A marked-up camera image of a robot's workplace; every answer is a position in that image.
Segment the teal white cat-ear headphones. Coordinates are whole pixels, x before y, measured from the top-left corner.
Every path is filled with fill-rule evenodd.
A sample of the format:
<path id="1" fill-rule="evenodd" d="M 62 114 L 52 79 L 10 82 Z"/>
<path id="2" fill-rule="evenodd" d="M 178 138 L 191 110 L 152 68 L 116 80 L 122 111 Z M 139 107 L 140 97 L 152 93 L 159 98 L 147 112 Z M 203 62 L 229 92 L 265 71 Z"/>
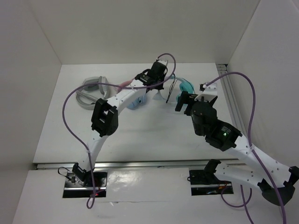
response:
<path id="1" fill-rule="evenodd" d="M 160 90 L 153 96 L 153 100 L 162 101 L 167 104 L 176 104 L 181 92 L 187 91 L 190 94 L 195 93 L 193 84 L 183 77 L 173 75 L 171 77 L 171 84 L 168 89 L 168 94 L 162 93 Z"/>

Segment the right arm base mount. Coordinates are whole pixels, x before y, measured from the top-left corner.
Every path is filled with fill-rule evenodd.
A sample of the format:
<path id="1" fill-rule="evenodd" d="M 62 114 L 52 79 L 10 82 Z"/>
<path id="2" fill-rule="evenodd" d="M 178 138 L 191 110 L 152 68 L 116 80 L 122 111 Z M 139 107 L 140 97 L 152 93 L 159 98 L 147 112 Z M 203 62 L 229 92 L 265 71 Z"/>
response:
<path id="1" fill-rule="evenodd" d="M 217 165 L 221 164 L 219 160 L 210 160 L 203 169 L 189 170 L 187 181 L 191 184 L 192 196 L 233 194 L 233 187 L 229 181 L 221 181 L 215 175 Z"/>

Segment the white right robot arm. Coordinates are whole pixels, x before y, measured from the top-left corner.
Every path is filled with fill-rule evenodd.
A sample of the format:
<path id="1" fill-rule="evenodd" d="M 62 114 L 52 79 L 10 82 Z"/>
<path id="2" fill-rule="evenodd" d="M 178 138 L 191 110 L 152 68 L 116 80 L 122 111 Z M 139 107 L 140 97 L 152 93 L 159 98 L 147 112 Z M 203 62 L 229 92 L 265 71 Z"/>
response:
<path id="1" fill-rule="evenodd" d="M 220 160 L 211 159 L 204 168 L 204 178 L 209 183 L 219 181 L 237 182 L 258 189 L 268 202 L 280 206 L 286 205 L 293 197 L 295 183 L 299 179 L 299 169 L 288 167 L 271 158 L 254 145 L 233 125 L 221 121 L 212 101 L 204 97 L 196 100 L 196 94 L 183 91 L 178 98 L 175 110 L 181 111 L 187 105 L 184 114 L 192 118 L 194 132 L 203 136 L 212 147 L 231 154 L 249 166 L 252 170 L 234 168 Z"/>

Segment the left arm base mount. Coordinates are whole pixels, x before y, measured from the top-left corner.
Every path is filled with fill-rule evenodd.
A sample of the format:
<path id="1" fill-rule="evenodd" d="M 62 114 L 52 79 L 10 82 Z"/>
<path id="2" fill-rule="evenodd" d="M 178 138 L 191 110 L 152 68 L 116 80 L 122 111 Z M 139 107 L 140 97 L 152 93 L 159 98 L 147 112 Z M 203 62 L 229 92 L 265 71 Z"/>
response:
<path id="1" fill-rule="evenodd" d="M 89 198 L 93 193 L 92 178 L 87 177 L 85 181 L 80 181 L 75 174 L 66 167 L 57 169 L 59 175 L 65 178 L 63 198 Z M 95 197 L 106 197 L 107 194 L 107 172 L 94 172 Z"/>

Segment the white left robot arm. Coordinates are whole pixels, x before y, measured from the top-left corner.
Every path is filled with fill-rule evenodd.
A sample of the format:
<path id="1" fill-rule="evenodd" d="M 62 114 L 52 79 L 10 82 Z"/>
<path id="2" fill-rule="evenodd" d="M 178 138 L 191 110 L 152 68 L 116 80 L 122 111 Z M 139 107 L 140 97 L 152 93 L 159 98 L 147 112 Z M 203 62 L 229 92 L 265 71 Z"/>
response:
<path id="1" fill-rule="evenodd" d="M 79 160 L 72 168 L 75 180 L 81 186 L 92 182 L 97 156 L 107 138 L 117 130 L 120 113 L 137 98 L 155 89 L 153 85 L 164 81 L 167 64 L 167 60 L 157 59 L 149 70 L 138 74 L 127 89 L 106 100 L 97 100 L 91 118 L 92 136 L 87 142 L 87 158 Z"/>

